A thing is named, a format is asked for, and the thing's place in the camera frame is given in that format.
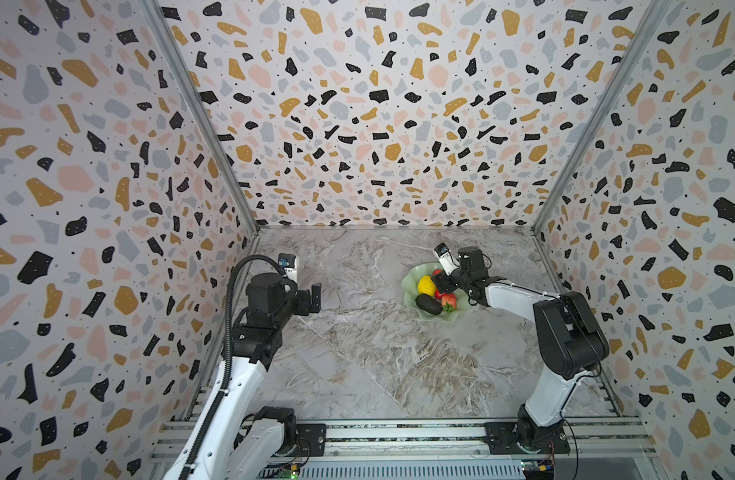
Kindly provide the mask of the red fake strawberry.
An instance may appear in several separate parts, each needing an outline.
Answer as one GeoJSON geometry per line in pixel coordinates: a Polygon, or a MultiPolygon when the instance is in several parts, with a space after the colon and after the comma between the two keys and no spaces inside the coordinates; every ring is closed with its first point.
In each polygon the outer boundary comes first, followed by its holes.
{"type": "Polygon", "coordinates": [[[457,296],[452,293],[441,295],[441,306],[444,312],[457,311],[457,296]]]}

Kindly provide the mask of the dark fake avocado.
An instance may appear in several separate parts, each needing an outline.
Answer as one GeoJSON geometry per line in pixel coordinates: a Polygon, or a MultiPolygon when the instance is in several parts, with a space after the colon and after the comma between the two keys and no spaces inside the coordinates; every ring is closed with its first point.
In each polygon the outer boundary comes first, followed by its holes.
{"type": "Polygon", "coordinates": [[[415,304],[417,304],[417,307],[421,311],[429,315],[437,316],[443,313],[441,302],[429,294],[417,295],[417,297],[415,297],[415,304]]]}

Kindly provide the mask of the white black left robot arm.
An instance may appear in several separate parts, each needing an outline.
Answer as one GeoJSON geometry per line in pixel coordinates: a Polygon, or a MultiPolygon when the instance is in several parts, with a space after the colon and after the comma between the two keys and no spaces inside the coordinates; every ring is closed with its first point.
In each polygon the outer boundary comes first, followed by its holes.
{"type": "Polygon", "coordinates": [[[224,350],[209,404],[166,479],[254,479],[274,456],[293,454],[296,419],[290,408],[265,407],[240,434],[251,400],[282,346],[282,332],[294,316],[321,312],[321,285],[301,289],[278,273],[257,274],[245,289],[248,305],[229,316],[224,350]]]}

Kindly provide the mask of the yellow fake lemon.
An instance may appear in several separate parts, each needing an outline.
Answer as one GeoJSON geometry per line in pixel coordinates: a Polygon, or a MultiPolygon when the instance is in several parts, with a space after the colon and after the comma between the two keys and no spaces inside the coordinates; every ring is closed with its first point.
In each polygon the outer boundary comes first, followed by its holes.
{"type": "Polygon", "coordinates": [[[435,295],[437,295],[437,286],[435,285],[435,282],[433,282],[433,278],[431,278],[431,276],[425,275],[419,279],[419,283],[417,283],[417,293],[419,295],[427,295],[435,298],[435,295]]]}

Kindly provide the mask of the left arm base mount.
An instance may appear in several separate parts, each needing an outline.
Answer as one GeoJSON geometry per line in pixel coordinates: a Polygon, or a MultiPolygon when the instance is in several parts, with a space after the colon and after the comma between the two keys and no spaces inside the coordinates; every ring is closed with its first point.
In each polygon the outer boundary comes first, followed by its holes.
{"type": "Polygon", "coordinates": [[[253,416],[252,428],[265,427],[271,432],[271,457],[321,457],[327,434],[325,423],[297,420],[295,411],[287,407],[263,407],[253,416]]]}

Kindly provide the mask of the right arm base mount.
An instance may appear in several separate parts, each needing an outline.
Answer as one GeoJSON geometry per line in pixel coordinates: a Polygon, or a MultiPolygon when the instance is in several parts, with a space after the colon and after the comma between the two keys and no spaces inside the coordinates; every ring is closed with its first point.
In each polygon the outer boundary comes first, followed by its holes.
{"type": "Polygon", "coordinates": [[[565,422],[559,419],[549,426],[539,426],[523,404],[515,421],[485,422],[483,441],[491,455],[569,454],[571,448],[563,424],[565,422]]]}

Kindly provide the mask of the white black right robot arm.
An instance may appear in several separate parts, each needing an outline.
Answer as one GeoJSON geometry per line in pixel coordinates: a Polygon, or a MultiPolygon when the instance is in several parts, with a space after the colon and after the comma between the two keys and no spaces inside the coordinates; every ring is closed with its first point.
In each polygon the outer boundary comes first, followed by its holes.
{"type": "Polygon", "coordinates": [[[463,290],[475,305],[505,310],[535,324],[543,371],[521,416],[531,427],[549,428],[563,421],[563,409],[579,380],[609,356],[609,342],[583,294],[546,292],[492,276],[485,254],[465,247],[459,255],[447,244],[433,249],[449,284],[463,290]]]}

